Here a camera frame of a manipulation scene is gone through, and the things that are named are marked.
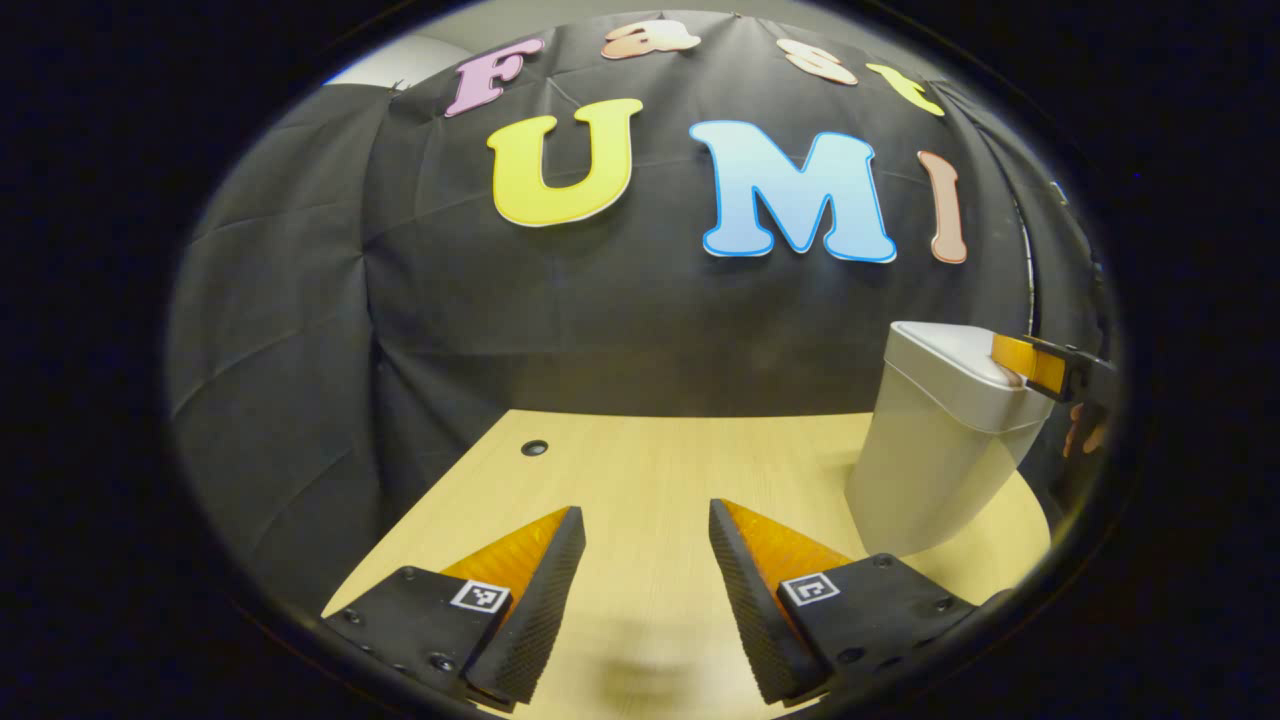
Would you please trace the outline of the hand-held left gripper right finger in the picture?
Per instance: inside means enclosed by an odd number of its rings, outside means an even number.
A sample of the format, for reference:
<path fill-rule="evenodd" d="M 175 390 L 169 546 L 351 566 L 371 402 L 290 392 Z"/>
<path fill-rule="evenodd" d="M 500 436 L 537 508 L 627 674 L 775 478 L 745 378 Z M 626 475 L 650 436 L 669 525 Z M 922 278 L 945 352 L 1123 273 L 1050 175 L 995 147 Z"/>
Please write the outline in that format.
<path fill-rule="evenodd" d="M 891 553 L 854 560 L 726 498 L 710 501 L 708 530 L 768 705 L 893 682 L 977 614 Z"/>

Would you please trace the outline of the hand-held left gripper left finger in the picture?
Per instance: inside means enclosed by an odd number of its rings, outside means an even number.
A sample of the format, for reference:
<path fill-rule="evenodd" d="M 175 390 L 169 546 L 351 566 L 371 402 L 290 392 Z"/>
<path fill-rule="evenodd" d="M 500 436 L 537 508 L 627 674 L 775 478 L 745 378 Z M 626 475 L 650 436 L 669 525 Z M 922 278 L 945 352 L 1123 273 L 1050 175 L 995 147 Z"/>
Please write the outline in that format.
<path fill-rule="evenodd" d="M 442 571 L 402 565 L 323 623 L 431 693 L 509 712 L 532 700 L 585 546 L 564 506 Z"/>

